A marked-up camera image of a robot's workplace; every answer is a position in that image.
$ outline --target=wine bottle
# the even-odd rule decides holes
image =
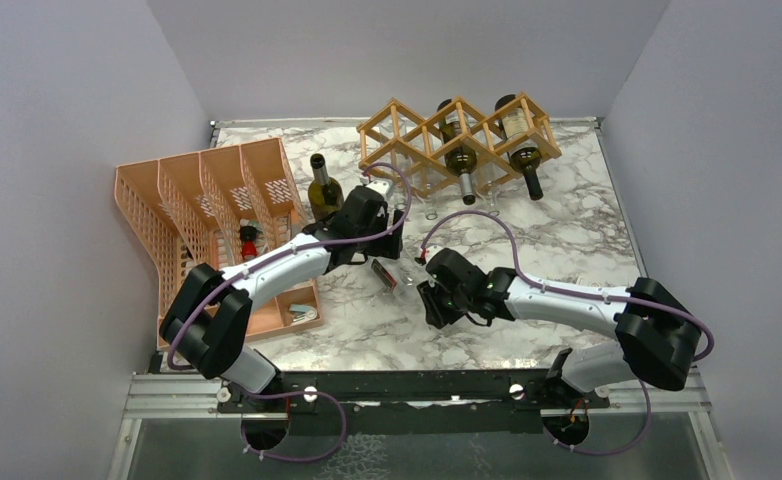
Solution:
[[[326,171],[326,159],[315,153],[310,160],[314,180],[309,184],[309,205],[316,222],[323,220],[344,204],[344,192],[338,180]]]
[[[500,100],[497,100],[497,104],[494,105],[494,110],[500,110],[514,99],[515,95],[512,94],[500,98]],[[506,140],[523,135],[529,130],[529,126],[526,124],[526,115],[524,115],[523,109],[520,107],[509,109],[509,111],[500,115],[497,125],[500,127],[500,131]],[[529,198],[541,200],[544,197],[544,192],[541,191],[538,174],[535,173],[535,169],[541,165],[541,151],[538,150],[534,143],[527,140],[510,149],[508,153],[509,165],[512,166],[514,171],[524,176],[526,189],[529,191]]]
[[[444,100],[438,105],[438,110],[446,107],[452,100]],[[459,118],[456,110],[448,113],[438,122],[438,129],[441,130],[441,140],[446,144],[462,133],[461,122],[467,121]],[[465,205],[473,205],[476,202],[476,196],[473,193],[473,179],[471,174],[476,169],[476,152],[467,145],[462,144],[444,155],[444,165],[450,173],[459,177],[459,187],[462,189],[462,202]]]

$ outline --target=wooden wine rack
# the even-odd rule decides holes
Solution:
[[[506,141],[500,134],[497,122],[503,114],[516,108],[521,108],[524,112],[527,131],[511,141]],[[466,121],[461,122],[461,134],[444,144],[438,123],[454,110],[460,119]],[[387,127],[385,131],[377,128],[380,124]],[[476,152],[478,170],[489,163],[499,168],[497,171],[501,176],[493,180],[495,185],[520,178],[521,174],[512,169],[504,154],[527,140],[535,143],[540,150],[542,163],[562,155],[550,130],[549,116],[523,92],[488,116],[480,113],[465,99],[455,97],[427,119],[392,98],[382,110],[356,129],[361,137],[359,167],[365,168],[390,157],[393,165],[405,169],[406,177],[410,181],[418,180],[418,175],[421,176],[420,181],[411,181],[414,192],[420,197],[427,197],[456,183],[458,179],[444,166],[443,157],[462,144]],[[426,187],[426,178],[430,171],[437,172],[440,180]],[[371,174],[399,182],[399,178],[393,173],[377,169]],[[483,185],[477,182],[476,188],[482,193]]]

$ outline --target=plastic crate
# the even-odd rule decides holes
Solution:
[[[261,226],[267,250],[287,243],[308,216],[282,141],[271,138],[117,167],[114,199],[158,271],[158,325],[188,271],[199,263],[223,268],[243,262],[242,219]],[[317,318],[293,324],[291,304],[310,305]],[[210,307],[210,313],[216,310]],[[314,280],[297,285],[250,317],[247,339],[323,324]],[[159,337],[158,348],[167,344]]]

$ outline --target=metal frame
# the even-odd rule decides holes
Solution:
[[[363,119],[360,118],[330,118],[330,119],[287,119],[281,121],[262,120],[262,121],[234,121],[234,122],[214,122],[212,132],[212,144],[216,144],[221,128],[240,128],[240,127],[265,127],[265,126],[330,126],[338,124],[355,124]],[[606,168],[609,169],[609,161],[606,155],[606,149],[603,142],[602,132],[600,130],[599,119],[566,119],[553,120],[553,123],[564,123],[567,125],[590,125],[594,128],[598,143],[603,154]],[[633,228],[629,220],[629,215],[621,203],[621,197],[618,194],[617,181],[612,178],[611,170],[609,175],[615,196],[621,207],[621,213],[624,217],[624,223],[633,245],[633,250],[638,264],[639,272],[646,275],[646,269],[641,257],[640,249],[635,240]],[[116,443],[114,456],[109,469],[109,479],[125,479],[129,475],[132,467],[139,432],[142,421],[145,419],[156,418],[175,418],[175,419],[269,419],[283,420],[287,418],[286,414],[281,413],[254,413],[254,414],[232,414],[219,413],[217,411],[217,399],[215,395],[221,388],[220,380],[206,380],[197,374],[159,374],[159,375],[133,375],[129,394],[126,400],[126,407],[123,411],[123,419],[120,425],[120,432]],[[608,409],[594,409],[589,412],[592,416],[610,415],[621,413],[640,413],[645,410],[644,395],[637,381],[624,382],[609,387],[609,401],[611,407]],[[709,395],[703,384],[703,379],[697,367],[692,367],[689,372],[686,387],[681,392],[668,392],[649,388],[650,399],[653,405],[654,413],[679,412],[688,413],[691,420],[694,436],[697,440],[704,467],[710,479],[727,480],[732,479],[731,470],[720,444],[715,434],[714,426],[710,413],[712,404]],[[566,413],[566,410],[545,409],[541,410],[542,415],[553,415]]]

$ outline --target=bottle neck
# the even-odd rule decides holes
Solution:
[[[314,172],[314,181],[321,184],[326,185],[329,183],[329,173],[326,172],[326,165],[320,167],[320,168],[314,168],[312,167],[312,171]]]

